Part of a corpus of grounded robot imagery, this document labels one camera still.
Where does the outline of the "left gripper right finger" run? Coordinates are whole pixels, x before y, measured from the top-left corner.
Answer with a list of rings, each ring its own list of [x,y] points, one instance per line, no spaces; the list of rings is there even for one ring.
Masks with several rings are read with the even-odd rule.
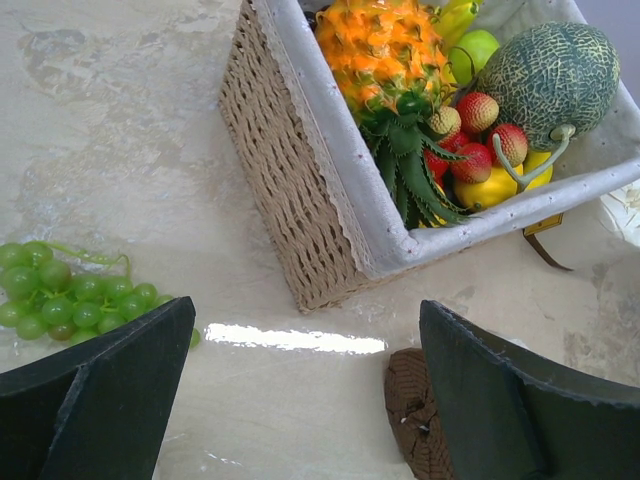
[[[639,476],[639,390],[420,307],[421,345],[459,479]]]

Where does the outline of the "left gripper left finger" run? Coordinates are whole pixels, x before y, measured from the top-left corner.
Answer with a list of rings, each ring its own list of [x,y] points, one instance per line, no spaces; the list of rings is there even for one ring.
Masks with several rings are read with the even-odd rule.
[[[149,479],[192,336],[173,299],[1,376],[4,479]]]

